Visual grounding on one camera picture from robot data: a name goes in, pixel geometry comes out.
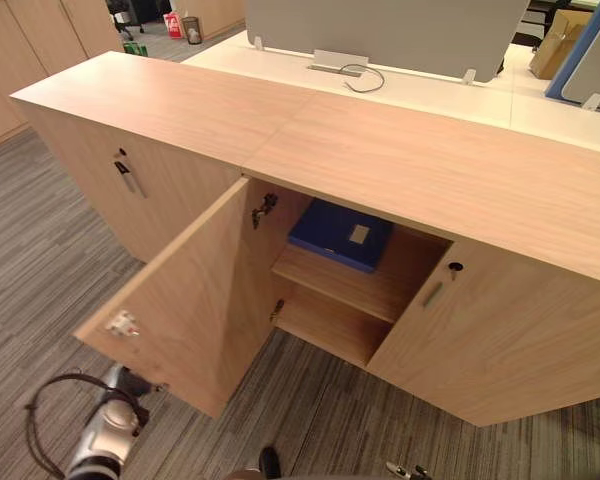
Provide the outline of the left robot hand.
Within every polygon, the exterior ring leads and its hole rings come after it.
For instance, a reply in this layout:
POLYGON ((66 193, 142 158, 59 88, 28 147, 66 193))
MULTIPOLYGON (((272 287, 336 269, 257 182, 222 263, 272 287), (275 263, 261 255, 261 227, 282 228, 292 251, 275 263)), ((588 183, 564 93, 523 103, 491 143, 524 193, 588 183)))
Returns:
POLYGON ((122 370, 119 384, 122 390, 137 398, 150 393, 167 392, 170 388, 167 383, 151 383, 128 369, 122 370))

